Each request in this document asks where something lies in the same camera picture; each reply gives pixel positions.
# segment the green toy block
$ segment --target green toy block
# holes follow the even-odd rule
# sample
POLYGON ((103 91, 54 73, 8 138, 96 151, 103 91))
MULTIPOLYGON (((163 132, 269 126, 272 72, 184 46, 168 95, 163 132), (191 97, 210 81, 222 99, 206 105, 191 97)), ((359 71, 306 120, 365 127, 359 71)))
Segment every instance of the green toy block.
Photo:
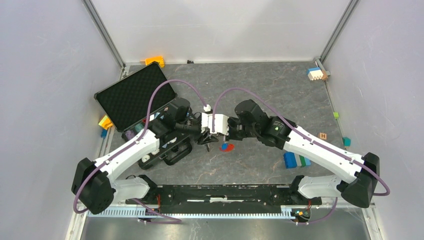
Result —
POLYGON ((344 136, 342 139, 343 139, 343 145, 345 147, 350 147, 351 146, 351 139, 350 138, 348 138, 347 136, 344 136))

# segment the gray floor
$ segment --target gray floor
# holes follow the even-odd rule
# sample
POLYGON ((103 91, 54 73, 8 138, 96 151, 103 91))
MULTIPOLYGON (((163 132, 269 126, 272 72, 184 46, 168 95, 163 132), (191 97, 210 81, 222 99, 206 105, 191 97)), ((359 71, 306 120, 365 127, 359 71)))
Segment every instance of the gray floor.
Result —
MULTIPOLYGON (((312 62, 175 64, 166 65, 163 72, 168 79, 192 83, 211 106, 228 88, 249 89, 313 135, 326 133, 328 142, 342 147, 342 136, 333 117, 326 87, 323 81, 310 81, 306 75, 307 69, 314 66, 312 62)), ((130 73, 140 68, 142 66, 132 66, 130 73)), ((192 89, 182 83, 172 86, 180 97, 190 101, 195 112, 202 110, 202 104, 192 89)), ((217 110, 236 117, 234 107, 250 98, 253 99, 245 92, 229 92, 217 110)), ((115 134, 110 150, 123 143, 121 134, 115 134)), ((209 153, 204 146, 194 145, 193 151, 173 166, 161 162, 142 170, 135 164, 121 178, 146 174, 157 184, 284 184, 291 183, 297 175, 316 177, 331 174, 314 163, 309 167, 286 169, 283 151, 266 147, 253 138, 231 143, 235 145, 231 152, 221 152, 219 147, 222 143, 219 142, 211 145, 209 153)))
MULTIPOLYGON (((326 87, 321 80, 310 81, 306 75, 311 62, 210 63, 166 65, 168 79, 183 79, 194 84, 212 106, 227 88, 244 87, 257 93, 286 118, 314 135, 326 133, 327 141, 342 147, 342 136, 333 117, 326 87)), ((132 71, 141 66, 131 67, 132 71)), ((179 96, 188 99, 195 111, 201 111, 197 96, 183 84, 173 84, 179 96)), ((251 98, 247 93, 230 92, 218 107, 220 113, 235 116, 234 107, 251 98)), ((115 134, 111 151, 122 145, 115 134)), ((220 143, 207 153, 204 146, 193 146, 191 154, 173 166, 164 162, 149 170, 136 164, 128 175, 146 174, 157 184, 229 184, 291 183, 296 175, 325 176, 328 170, 312 163, 305 168, 286 169, 283 152, 269 148, 256 139, 231 142, 232 152, 219 151, 220 143)), ((312 219, 327 214, 328 209, 313 209, 312 219)), ((132 218, 87 218, 81 239, 314 239, 366 240, 369 234, 359 208, 338 208, 326 221, 296 227, 280 219, 184 219, 181 225, 144 225, 132 218)))

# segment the blue toy block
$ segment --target blue toy block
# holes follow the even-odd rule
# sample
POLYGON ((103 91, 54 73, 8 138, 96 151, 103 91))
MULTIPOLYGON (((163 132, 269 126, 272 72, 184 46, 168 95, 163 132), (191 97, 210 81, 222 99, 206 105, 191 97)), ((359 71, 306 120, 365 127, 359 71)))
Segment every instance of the blue toy block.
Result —
POLYGON ((348 138, 347 136, 344 136, 342 139, 343 139, 343 145, 345 147, 350 147, 351 146, 351 139, 350 138, 348 138))
POLYGON ((223 143, 221 146, 222 150, 226 150, 228 148, 228 143, 223 143))
POLYGON ((298 166, 298 164, 296 163, 295 154, 293 152, 288 151, 284 153, 283 157, 284 157, 285 168, 294 169, 298 166))
POLYGON ((102 139, 104 139, 104 138, 106 138, 106 136, 108 135, 108 130, 106 130, 106 129, 103 129, 102 131, 101 131, 101 135, 100 135, 100 137, 102 138, 102 139))
POLYGON ((311 165, 311 160, 309 160, 309 158, 304 158, 305 159, 305 167, 310 166, 311 165))
POLYGON ((309 69, 307 70, 306 74, 309 74, 310 72, 312 72, 312 71, 317 71, 317 70, 320 70, 320 71, 321 71, 321 68, 319 68, 319 67, 309 68, 309 69))

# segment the yellow toy block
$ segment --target yellow toy block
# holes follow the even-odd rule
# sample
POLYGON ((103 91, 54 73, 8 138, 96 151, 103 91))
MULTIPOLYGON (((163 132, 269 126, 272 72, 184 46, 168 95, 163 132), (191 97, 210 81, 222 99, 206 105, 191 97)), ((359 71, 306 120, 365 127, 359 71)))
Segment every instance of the yellow toy block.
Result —
POLYGON ((144 62, 146 64, 146 66, 153 63, 153 62, 157 62, 161 68, 165 67, 165 62, 164 62, 163 56, 155 56, 155 57, 151 57, 151 58, 146 58, 146 60, 144 60, 144 62))
POLYGON ((107 115, 104 115, 101 118, 98 125, 107 130, 108 128, 112 127, 114 124, 112 123, 112 121, 109 119, 109 117, 107 115))

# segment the stacked blocks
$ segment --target stacked blocks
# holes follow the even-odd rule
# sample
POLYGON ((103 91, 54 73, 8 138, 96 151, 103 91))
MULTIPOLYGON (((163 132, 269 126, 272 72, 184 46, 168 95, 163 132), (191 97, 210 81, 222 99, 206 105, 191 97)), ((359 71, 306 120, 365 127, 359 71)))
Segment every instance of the stacked blocks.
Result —
POLYGON ((296 154, 294 152, 286 152, 283 155, 284 157, 284 163, 285 167, 287 169, 294 169, 296 167, 306 167, 311 165, 311 160, 308 158, 301 156, 299 154, 296 154))
POLYGON ((155 56, 155 57, 151 57, 151 58, 146 58, 144 60, 144 62, 146 64, 146 66, 153 63, 153 62, 157 62, 161 68, 165 67, 165 62, 164 62, 163 56, 155 56))
POLYGON ((114 124, 112 123, 111 119, 107 115, 104 115, 101 118, 101 120, 98 123, 98 125, 100 127, 102 127, 103 129, 106 129, 107 130, 108 128, 112 127, 114 124))
POLYGON ((313 81, 313 80, 323 79, 324 73, 321 71, 321 68, 314 67, 314 68, 309 68, 307 70, 307 76, 309 77, 311 81, 313 81))

